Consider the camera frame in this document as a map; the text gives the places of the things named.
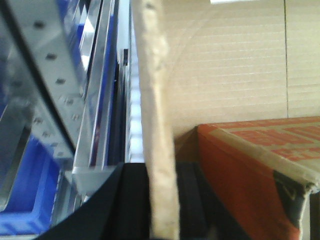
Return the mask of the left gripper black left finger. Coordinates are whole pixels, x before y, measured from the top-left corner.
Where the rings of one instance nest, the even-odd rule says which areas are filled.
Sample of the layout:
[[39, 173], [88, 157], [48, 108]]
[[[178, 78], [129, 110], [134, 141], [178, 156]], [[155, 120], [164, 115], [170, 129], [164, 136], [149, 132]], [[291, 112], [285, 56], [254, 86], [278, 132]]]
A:
[[149, 178], [143, 163], [120, 163], [98, 191], [39, 240], [148, 240]]

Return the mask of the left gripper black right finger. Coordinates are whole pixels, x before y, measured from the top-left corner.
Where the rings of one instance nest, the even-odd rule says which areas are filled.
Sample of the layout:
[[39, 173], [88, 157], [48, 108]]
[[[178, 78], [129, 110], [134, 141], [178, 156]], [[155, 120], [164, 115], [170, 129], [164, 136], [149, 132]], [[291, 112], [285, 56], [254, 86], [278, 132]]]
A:
[[249, 240], [196, 162], [176, 164], [181, 240]]

